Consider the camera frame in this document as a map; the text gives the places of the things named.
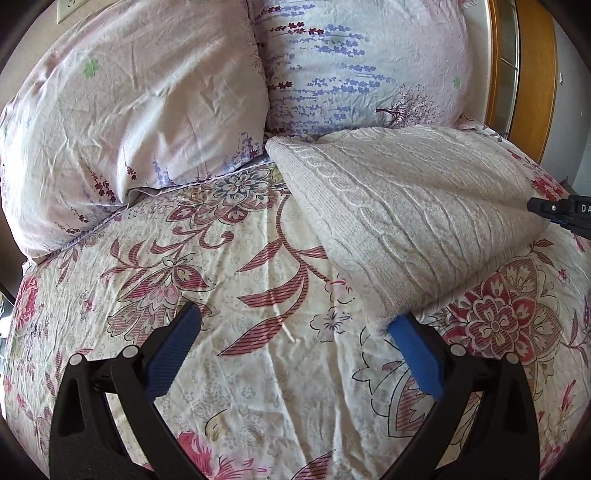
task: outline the cable knit pattern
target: cable knit pattern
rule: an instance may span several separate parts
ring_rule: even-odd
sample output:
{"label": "cable knit pattern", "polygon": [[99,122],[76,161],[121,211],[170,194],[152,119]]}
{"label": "cable knit pattern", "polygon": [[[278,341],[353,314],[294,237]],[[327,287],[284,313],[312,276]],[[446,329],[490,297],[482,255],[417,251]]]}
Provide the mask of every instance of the cable knit pattern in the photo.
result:
{"label": "cable knit pattern", "polygon": [[523,166],[445,127],[364,128],[267,151],[329,258],[362,294],[374,330],[498,268],[547,222]]}

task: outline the green leaf print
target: green leaf print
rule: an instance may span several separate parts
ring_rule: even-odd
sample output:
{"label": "green leaf print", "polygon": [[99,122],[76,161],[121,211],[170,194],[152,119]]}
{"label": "green leaf print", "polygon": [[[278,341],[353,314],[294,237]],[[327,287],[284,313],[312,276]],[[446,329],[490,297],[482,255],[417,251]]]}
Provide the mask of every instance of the green leaf print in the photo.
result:
{"label": "green leaf print", "polygon": [[90,62],[84,67],[84,76],[86,78],[93,78],[96,76],[96,72],[100,70],[99,61],[96,59],[90,59]]}

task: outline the silver screw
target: silver screw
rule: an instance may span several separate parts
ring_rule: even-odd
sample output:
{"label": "silver screw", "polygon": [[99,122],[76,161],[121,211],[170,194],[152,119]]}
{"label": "silver screw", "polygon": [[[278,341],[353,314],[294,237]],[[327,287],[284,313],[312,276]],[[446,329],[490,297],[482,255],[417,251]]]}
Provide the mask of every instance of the silver screw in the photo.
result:
{"label": "silver screw", "polygon": [[519,363],[519,357],[513,352],[507,354],[507,361],[510,364],[517,365]]}
{"label": "silver screw", "polygon": [[74,367],[76,365],[80,365],[82,363],[82,355],[79,353],[75,353],[74,355],[72,355],[70,357],[70,365],[73,365]]}
{"label": "silver screw", "polygon": [[450,350],[452,351],[452,354],[455,356],[464,356],[466,355],[466,349],[460,345],[459,343],[454,343],[451,347]]}
{"label": "silver screw", "polygon": [[138,354],[138,352],[139,348],[137,348],[135,345],[129,345],[123,349],[123,356],[125,358],[133,358]]}

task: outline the bed sheet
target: bed sheet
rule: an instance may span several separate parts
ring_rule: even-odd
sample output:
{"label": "bed sheet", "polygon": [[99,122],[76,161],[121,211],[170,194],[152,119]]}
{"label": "bed sheet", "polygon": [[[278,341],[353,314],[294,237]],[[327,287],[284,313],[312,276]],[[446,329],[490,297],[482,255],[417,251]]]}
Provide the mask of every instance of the bed sheet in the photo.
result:
{"label": "bed sheet", "polygon": [[[510,143],[543,195],[566,192]],[[421,312],[448,342],[522,360],[548,471],[589,402],[591,242],[556,225],[445,306]],[[141,344],[191,300],[204,330],[156,405],[208,478],[375,479],[432,405],[395,345],[372,336],[275,165],[149,197],[35,267],[14,313],[7,422],[47,472],[54,400],[67,359]],[[116,423],[145,464],[121,407]],[[473,395],[444,461],[455,458]]]}

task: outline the wooden panel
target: wooden panel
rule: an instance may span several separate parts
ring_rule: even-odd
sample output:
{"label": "wooden panel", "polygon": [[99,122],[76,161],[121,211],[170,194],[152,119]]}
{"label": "wooden panel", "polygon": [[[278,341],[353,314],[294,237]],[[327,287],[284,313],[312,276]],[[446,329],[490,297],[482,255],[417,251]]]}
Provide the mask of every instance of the wooden panel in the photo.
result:
{"label": "wooden panel", "polygon": [[499,88],[499,62],[501,61],[501,31],[499,30],[499,10],[496,6],[497,0],[488,0],[491,11],[491,88],[488,92],[488,103],[486,107],[485,124],[490,125],[496,111],[496,96]]}
{"label": "wooden panel", "polygon": [[515,0],[515,5],[519,19],[519,86],[509,140],[540,163],[556,97],[554,23],[537,0]]}

